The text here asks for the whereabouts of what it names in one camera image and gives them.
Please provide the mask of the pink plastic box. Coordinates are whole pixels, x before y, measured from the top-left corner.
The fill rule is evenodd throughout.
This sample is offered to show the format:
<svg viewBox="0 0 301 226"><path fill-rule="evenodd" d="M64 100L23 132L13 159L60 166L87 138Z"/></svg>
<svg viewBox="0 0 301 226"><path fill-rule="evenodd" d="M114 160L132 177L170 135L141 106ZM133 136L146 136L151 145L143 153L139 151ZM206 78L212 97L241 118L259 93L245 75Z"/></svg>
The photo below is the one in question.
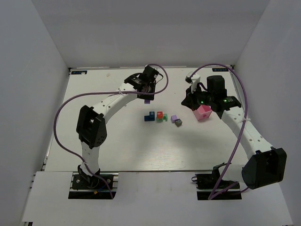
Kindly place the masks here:
<svg viewBox="0 0 301 226"><path fill-rule="evenodd" d="M201 105L197 110L193 111L197 121L208 119L212 113L211 107L207 105Z"/></svg>

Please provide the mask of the red cube block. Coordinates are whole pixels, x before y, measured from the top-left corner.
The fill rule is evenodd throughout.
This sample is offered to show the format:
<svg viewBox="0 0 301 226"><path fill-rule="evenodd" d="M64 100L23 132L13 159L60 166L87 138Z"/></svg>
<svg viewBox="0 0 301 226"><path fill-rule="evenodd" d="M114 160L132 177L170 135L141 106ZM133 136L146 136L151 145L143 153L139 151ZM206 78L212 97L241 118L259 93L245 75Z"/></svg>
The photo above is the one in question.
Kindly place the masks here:
<svg viewBox="0 0 301 226"><path fill-rule="evenodd" d="M158 120L162 120L163 117L164 117L164 114L163 114L162 111L157 112L157 119L158 119Z"/></svg>

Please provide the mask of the green hospital arch block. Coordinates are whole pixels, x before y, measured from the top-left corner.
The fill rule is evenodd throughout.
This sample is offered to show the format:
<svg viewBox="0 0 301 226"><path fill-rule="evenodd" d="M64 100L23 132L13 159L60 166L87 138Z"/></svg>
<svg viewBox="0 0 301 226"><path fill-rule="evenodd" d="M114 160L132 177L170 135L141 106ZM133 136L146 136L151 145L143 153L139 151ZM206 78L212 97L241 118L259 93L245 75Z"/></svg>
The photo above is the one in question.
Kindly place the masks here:
<svg viewBox="0 0 301 226"><path fill-rule="evenodd" d="M167 121L168 120L168 115L167 114L164 114L164 117L162 120L158 120L157 119L157 122L163 122L163 121Z"/></svg>

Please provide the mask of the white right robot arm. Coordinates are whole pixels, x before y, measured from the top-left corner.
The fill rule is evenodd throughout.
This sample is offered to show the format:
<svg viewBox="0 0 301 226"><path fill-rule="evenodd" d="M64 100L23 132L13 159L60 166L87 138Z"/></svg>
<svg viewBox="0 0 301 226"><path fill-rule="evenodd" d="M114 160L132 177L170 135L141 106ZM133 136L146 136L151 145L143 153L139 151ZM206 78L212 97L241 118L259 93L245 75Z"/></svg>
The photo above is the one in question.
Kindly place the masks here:
<svg viewBox="0 0 301 226"><path fill-rule="evenodd" d="M283 148L275 148L270 144L248 119L241 103L235 96L229 96L225 88L225 80L220 75L207 77L207 86L195 74L186 76L190 87L186 89L186 97L182 105L197 110L206 105L231 129L242 145L248 161L243 165L223 163L215 166L214 182L222 179L242 182L254 190L263 186L281 182L285 173L287 154Z"/></svg>

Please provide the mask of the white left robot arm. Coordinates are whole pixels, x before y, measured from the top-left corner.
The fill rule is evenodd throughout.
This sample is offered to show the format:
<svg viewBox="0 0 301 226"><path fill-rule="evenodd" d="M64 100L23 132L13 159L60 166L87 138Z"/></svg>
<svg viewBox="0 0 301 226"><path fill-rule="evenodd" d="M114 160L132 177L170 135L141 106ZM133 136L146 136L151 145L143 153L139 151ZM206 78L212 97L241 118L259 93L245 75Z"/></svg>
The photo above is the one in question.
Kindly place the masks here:
<svg viewBox="0 0 301 226"><path fill-rule="evenodd" d="M84 161L78 166L78 172L88 183L96 183L100 174L98 163L99 147L107 138L106 123L122 107L140 98L153 100L156 77L159 72L146 66L142 73L135 73L124 80L116 94L111 94L100 103L83 106L79 112L76 132L79 135Z"/></svg>

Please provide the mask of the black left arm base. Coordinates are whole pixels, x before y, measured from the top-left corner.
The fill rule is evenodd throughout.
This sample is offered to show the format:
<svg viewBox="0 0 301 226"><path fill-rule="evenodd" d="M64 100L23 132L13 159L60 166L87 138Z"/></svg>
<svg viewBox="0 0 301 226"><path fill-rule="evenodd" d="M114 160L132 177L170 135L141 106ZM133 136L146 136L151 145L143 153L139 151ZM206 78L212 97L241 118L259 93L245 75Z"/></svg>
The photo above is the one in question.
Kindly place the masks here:
<svg viewBox="0 0 301 226"><path fill-rule="evenodd" d="M79 175L73 173L69 189L68 199L70 200L111 200L111 194L114 198L118 188L118 173L101 173L110 187L109 191L106 184L99 178L91 185Z"/></svg>

